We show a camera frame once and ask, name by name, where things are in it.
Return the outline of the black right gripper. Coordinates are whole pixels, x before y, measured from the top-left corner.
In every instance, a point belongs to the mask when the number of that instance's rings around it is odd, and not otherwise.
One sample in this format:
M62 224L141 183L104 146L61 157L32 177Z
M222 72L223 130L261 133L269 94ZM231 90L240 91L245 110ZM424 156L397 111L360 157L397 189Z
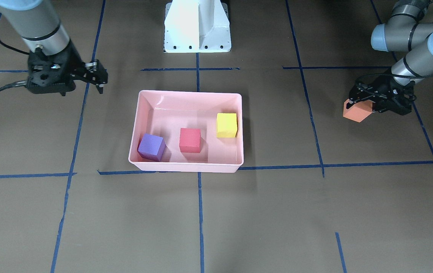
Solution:
M108 72L100 60L84 63L70 41L62 51L46 55L38 45L28 57L28 79L32 82L63 82L74 74L74 80L95 85L99 94L104 93Z

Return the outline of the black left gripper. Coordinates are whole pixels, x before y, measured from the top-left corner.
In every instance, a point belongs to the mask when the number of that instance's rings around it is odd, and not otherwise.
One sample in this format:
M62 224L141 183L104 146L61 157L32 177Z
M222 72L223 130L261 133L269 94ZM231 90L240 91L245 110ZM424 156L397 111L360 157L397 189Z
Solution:
M359 102L371 101L372 104L377 104L381 100L391 98L413 103L416 100L415 84L412 80L406 85L401 85L394 77L389 76L379 76L372 83L364 83L363 80L356 79L348 95L348 108Z

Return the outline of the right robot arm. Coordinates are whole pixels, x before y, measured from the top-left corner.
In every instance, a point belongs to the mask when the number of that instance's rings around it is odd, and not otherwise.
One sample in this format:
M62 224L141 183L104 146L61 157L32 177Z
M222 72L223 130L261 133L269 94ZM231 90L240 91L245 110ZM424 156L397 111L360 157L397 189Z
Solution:
M83 62L49 0L0 0L0 13L29 48L26 80L2 88L24 87L33 94L74 91L75 81L96 86L100 94L108 82L102 63Z

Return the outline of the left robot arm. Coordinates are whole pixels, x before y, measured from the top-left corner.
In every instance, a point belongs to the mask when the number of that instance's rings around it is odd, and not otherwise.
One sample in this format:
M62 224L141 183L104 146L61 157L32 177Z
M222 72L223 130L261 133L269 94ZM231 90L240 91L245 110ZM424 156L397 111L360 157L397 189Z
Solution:
M422 22L428 5L426 0L399 0L388 22L373 29L370 43L374 50L405 55L384 73L372 74L372 83L357 78L345 110L371 102L371 112L406 115L412 111L415 85L433 77L433 23Z

